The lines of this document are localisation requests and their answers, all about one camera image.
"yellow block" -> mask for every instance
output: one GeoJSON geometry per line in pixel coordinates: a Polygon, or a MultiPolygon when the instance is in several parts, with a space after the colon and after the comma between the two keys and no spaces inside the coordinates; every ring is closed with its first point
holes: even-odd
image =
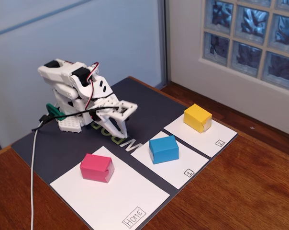
{"type": "Polygon", "coordinates": [[[211,113],[194,104],[184,111],[184,122],[202,133],[211,127],[211,113]]]}

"glass block window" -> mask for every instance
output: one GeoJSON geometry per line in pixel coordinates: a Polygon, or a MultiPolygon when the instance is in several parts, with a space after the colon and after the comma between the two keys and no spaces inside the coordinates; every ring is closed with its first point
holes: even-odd
{"type": "Polygon", "coordinates": [[[261,49],[234,41],[231,67],[256,77],[261,54],[261,49]]]}
{"type": "Polygon", "coordinates": [[[268,52],[263,80],[289,89],[289,58],[268,52]]]}
{"type": "Polygon", "coordinates": [[[223,1],[206,1],[205,26],[226,34],[230,33],[233,4],[223,1]]]}
{"type": "Polygon", "coordinates": [[[289,52],[289,17],[273,16],[269,44],[272,47],[289,52]]]}
{"type": "Polygon", "coordinates": [[[239,1],[249,2],[252,4],[266,6],[266,7],[269,7],[271,5],[271,0],[239,0],[239,1]]]}
{"type": "Polygon", "coordinates": [[[239,6],[236,17],[235,36],[263,44],[268,16],[268,12],[239,6]]]}
{"type": "Polygon", "coordinates": [[[289,0],[205,0],[203,58],[289,90],[289,0]]]}
{"type": "Polygon", "coordinates": [[[289,11],[289,0],[277,0],[277,9],[289,11]]]}
{"type": "Polygon", "coordinates": [[[203,57],[218,64],[226,66],[230,40],[205,33],[205,45],[203,57]]]}

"white paper sheet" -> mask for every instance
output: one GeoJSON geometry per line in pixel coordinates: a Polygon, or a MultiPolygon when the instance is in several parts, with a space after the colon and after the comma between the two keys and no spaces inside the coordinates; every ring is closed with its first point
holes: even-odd
{"type": "Polygon", "coordinates": [[[179,116],[164,129],[209,157],[216,155],[237,134],[214,120],[208,130],[199,133],[185,124],[183,119],[184,115],[179,116]]]}
{"type": "Polygon", "coordinates": [[[112,159],[108,183],[84,180],[78,164],[50,184],[94,230],[134,230],[169,197],[105,147],[94,154],[112,159]]]}
{"type": "MultiPolygon", "coordinates": [[[[164,138],[168,135],[159,132],[152,139],[164,138]]],[[[151,169],[157,175],[168,181],[175,188],[180,189],[191,177],[197,173],[208,159],[197,154],[177,141],[179,159],[174,161],[153,164],[149,154],[149,142],[135,150],[132,156],[151,169]]]]}

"cyan block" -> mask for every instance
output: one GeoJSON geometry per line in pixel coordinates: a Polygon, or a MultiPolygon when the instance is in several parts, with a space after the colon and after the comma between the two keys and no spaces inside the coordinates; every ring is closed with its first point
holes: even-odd
{"type": "Polygon", "coordinates": [[[150,140],[149,147],[153,164],[178,159],[178,144],[174,136],[150,140]]]}

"wooden surface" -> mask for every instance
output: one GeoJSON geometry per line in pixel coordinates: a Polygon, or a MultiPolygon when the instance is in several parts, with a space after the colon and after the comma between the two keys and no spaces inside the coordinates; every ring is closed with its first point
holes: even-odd
{"type": "MultiPolygon", "coordinates": [[[[37,176],[34,229],[87,226],[37,176]]],[[[30,168],[10,148],[0,154],[0,229],[30,228],[30,168]]],[[[289,155],[239,136],[144,230],[289,230],[289,155]]]]}
{"type": "MultiPolygon", "coordinates": [[[[0,230],[30,229],[30,171],[11,148],[0,154],[0,230]]],[[[36,174],[33,192],[35,230],[88,229],[36,174]]]]}
{"type": "Polygon", "coordinates": [[[173,82],[164,87],[161,91],[166,95],[170,95],[175,97],[177,100],[182,101],[187,106],[196,103],[209,111],[213,118],[289,154],[289,135],[278,129],[268,126],[256,119],[173,82]]]}

